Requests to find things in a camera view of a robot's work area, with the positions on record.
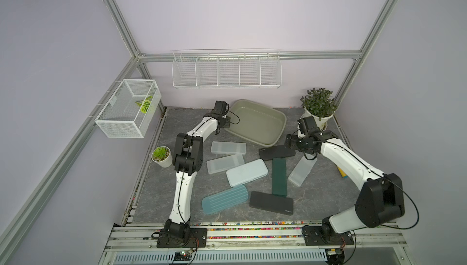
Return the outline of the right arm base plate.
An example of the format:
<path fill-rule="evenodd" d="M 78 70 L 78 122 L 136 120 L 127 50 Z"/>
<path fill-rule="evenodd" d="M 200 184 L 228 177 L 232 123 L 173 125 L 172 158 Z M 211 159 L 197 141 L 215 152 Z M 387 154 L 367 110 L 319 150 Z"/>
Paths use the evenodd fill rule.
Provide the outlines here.
<path fill-rule="evenodd" d="M 302 235 L 306 246 L 352 246 L 355 244 L 353 235 L 350 232 L 336 233 L 330 226 L 309 226 L 302 227 Z"/>

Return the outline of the grey-green plastic storage box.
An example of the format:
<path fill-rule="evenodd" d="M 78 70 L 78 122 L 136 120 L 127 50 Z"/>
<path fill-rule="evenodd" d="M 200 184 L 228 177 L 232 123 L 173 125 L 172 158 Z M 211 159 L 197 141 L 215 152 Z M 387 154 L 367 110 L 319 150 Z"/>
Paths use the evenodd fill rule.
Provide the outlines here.
<path fill-rule="evenodd" d="M 227 132 L 263 147 L 274 146 L 287 124 L 283 112 L 250 100 L 237 100 L 229 114 L 232 123 Z"/>

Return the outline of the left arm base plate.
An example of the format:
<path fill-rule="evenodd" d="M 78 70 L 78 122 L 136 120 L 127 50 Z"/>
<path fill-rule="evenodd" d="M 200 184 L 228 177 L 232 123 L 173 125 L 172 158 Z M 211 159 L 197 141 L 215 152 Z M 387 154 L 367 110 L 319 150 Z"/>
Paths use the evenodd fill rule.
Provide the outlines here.
<path fill-rule="evenodd" d="M 180 232 L 162 229 L 158 234 L 156 246 L 159 249 L 204 248 L 206 243 L 207 229 L 185 227 Z"/>

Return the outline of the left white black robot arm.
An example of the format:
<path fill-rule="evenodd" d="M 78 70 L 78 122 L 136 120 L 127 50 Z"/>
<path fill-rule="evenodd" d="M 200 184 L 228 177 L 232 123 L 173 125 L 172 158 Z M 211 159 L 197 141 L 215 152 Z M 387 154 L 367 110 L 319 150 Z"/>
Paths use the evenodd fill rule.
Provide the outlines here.
<path fill-rule="evenodd" d="M 211 112 L 196 127 L 177 135 L 173 160 L 176 188 L 173 207 L 167 220 L 169 224 L 183 226 L 189 223 L 193 186 L 204 162 L 204 142 L 211 134 L 218 134 L 222 128 L 229 128 L 230 122 L 227 113 Z"/>

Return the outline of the dark green pencil case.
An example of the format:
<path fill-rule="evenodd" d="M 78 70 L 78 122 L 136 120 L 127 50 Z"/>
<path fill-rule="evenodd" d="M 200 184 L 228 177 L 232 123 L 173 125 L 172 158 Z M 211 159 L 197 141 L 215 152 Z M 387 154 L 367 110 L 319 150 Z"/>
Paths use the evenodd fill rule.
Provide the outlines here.
<path fill-rule="evenodd" d="M 285 159 L 274 158 L 272 160 L 272 194 L 287 197 L 287 166 Z"/>

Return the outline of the teal ribbed pencil case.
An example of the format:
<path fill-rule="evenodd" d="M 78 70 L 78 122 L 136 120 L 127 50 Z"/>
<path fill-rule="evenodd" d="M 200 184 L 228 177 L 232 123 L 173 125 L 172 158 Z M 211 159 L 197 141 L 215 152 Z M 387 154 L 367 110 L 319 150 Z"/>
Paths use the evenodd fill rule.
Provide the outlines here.
<path fill-rule="evenodd" d="M 243 204 L 248 198 L 247 188 L 244 185 L 239 185 L 204 198 L 202 200 L 203 212 L 206 215 L 213 215 L 238 204 Z"/>

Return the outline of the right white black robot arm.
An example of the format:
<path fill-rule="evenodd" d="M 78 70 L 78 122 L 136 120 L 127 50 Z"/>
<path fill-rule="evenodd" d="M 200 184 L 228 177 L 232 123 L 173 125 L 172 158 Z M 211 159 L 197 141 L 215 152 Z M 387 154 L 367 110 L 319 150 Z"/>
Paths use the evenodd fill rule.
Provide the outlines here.
<path fill-rule="evenodd" d="M 333 132 L 318 131 L 308 137 L 288 134 L 285 146 L 305 154 L 320 154 L 331 160 L 353 181 L 359 196 L 353 207 L 323 220 L 323 230 L 345 233 L 374 228 L 405 214 L 402 181 L 371 166 Z"/>

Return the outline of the black pencil case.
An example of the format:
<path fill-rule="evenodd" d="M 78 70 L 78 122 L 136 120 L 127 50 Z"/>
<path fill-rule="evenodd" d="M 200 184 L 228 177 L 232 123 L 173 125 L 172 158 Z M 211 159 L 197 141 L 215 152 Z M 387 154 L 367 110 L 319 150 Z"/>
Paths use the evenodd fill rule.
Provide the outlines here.
<path fill-rule="evenodd" d="M 256 191 L 251 192 L 249 206 L 282 215 L 293 215 L 294 212 L 293 199 Z"/>
<path fill-rule="evenodd" d="M 276 145 L 273 147 L 259 149 L 259 157 L 263 161 L 273 160 L 274 158 L 290 158 L 295 155 L 295 150 L 287 148 L 284 145 Z"/>

